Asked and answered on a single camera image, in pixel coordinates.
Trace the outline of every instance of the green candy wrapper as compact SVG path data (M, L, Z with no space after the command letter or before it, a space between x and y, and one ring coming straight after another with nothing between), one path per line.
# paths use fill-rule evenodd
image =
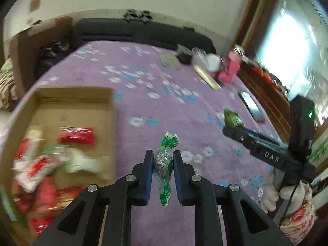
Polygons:
M153 173L157 178L159 199L162 206L167 206L171 197L171 174L173 170L172 155L168 150L179 145L179 137L166 132L154 160Z
M241 129L244 128L244 122L238 116L238 113L228 109L224 109L224 123L225 125L235 126Z

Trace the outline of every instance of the floral fabric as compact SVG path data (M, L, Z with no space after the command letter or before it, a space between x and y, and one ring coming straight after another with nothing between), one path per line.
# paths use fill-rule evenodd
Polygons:
M294 243L299 244L309 233L317 219L312 201L312 190L308 184L304 184L305 197L301 208L286 218L281 224L281 230Z
M269 118L256 123L238 92L250 92L234 76L214 91L192 66L180 70L162 65L161 54L175 52L131 42L94 41L79 48L45 73L20 102L11 122L33 89L40 85L85 85L115 89L117 178L131 173L147 149L154 152L168 131L177 133L183 161L214 184L237 183L259 203L265 176L272 167L222 134L224 109L238 113L245 127L278 139ZM181 208L174 178L170 204L162 208L153 180L149 204L132 209L131 245L194 245L195 209Z

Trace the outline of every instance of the black bag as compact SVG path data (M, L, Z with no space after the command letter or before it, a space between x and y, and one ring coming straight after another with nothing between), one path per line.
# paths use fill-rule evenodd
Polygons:
M39 55L34 69L35 78L39 79L53 65L62 61L72 52L73 50L69 47L68 42L51 42Z

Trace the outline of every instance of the wrapped candy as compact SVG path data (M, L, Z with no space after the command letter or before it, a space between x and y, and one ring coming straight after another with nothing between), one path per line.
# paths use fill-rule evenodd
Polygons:
M55 217L41 220L30 218L30 224L34 228L35 232L40 234L52 223L54 219Z
M173 136L166 132L165 136L162 138L161 145L154 159L153 173L157 178L159 199L162 206L167 206L171 197L170 179L173 170L173 159L168 150L178 145L178 135L175 134Z
M34 203L34 193L26 193L23 188L15 180L12 191L13 201L20 213L26 214Z
M68 162L67 147L63 144L55 144L44 150L42 154L51 155L52 158L58 160L61 164Z
M17 172L22 170L34 159L37 154L43 136L42 126L31 126L20 144L14 158L13 169Z
M34 159L23 172L16 175L16 180L26 193L34 192L43 178L52 173L59 162L48 155L41 155Z
M224 123L225 125L235 126L241 129L244 128L244 122L238 116L238 113L228 109L224 109Z
M110 179L110 159L109 156L93 158L86 156L83 151L75 148L69 148L68 163L66 169L68 173L74 173L79 170L84 170L96 173L102 179Z
M35 194L35 212L44 213L56 206L57 190L52 177L44 177Z
M64 131L58 137L60 143L84 143L89 145L95 145L96 143L93 128L85 129L63 126L60 130Z
M34 211L44 218L58 216L85 188L80 185L56 190L52 177L45 177L36 190Z

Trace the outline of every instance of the wall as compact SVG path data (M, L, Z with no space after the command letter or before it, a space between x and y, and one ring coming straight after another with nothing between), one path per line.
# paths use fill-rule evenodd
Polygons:
M17 0L4 19L4 40L28 27L27 20L48 19L93 9L135 8L187 20L221 35L231 42L248 0L41 0L30 13L31 0Z

